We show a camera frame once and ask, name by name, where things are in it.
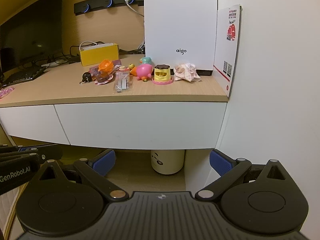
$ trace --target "black keyboard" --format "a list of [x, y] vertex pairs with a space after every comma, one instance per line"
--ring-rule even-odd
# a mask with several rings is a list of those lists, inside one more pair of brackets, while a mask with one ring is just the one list
[[36, 79], [40, 76], [46, 67], [33, 66], [25, 68], [17, 73], [10, 75], [2, 84], [2, 87], [15, 85]]

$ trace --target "mattress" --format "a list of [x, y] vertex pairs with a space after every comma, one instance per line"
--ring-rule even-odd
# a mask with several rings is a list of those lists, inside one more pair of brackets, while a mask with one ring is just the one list
[[18, 195], [19, 187], [0, 196], [0, 228], [3, 234], [5, 234], [10, 214], [13, 211]]

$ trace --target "black keychain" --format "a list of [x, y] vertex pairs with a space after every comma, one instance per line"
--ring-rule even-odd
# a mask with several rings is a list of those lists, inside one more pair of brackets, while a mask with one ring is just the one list
[[91, 73], [90, 72], [84, 72], [82, 75], [82, 81], [79, 84], [85, 84], [92, 81]]

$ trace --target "yellow box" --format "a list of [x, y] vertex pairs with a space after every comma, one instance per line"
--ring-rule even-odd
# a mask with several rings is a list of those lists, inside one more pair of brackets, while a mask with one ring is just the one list
[[80, 50], [80, 58], [83, 66], [100, 64], [104, 59], [117, 60], [119, 59], [119, 46], [116, 43], [106, 43], [83, 48]]

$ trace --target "white drawer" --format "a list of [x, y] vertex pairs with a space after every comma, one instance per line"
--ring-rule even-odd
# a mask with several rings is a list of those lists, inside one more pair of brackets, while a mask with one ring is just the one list
[[69, 144], [54, 105], [0, 108], [0, 120], [9, 135]]
[[71, 145], [119, 149], [215, 147], [227, 103], [55, 105]]

